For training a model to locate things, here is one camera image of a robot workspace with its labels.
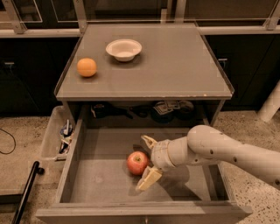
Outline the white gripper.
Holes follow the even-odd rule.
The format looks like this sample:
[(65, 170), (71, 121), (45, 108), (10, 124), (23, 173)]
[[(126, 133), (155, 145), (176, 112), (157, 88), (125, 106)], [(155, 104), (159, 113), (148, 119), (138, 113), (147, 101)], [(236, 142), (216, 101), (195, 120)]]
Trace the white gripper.
[(168, 172), (175, 165), (172, 163), (168, 153), (170, 140), (157, 142), (152, 137), (146, 135), (142, 135), (141, 138), (151, 150), (150, 158), (154, 164), (153, 167), (147, 166), (145, 168), (142, 177), (136, 185), (138, 191), (146, 191), (162, 177), (162, 172)]

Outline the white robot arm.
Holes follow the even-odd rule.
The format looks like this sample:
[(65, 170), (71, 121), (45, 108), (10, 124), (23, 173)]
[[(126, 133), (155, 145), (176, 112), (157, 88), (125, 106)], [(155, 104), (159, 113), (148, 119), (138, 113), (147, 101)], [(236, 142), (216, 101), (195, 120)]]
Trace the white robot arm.
[(147, 167), (136, 189), (145, 191), (165, 172), (180, 165), (206, 165), (224, 161), (239, 167), (263, 182), (280, 189), (280, 153), (242, 143), (207, 126), (192, 127), (186, 136), (156, 141), (143, 136), (150, 148), (151, 167)]

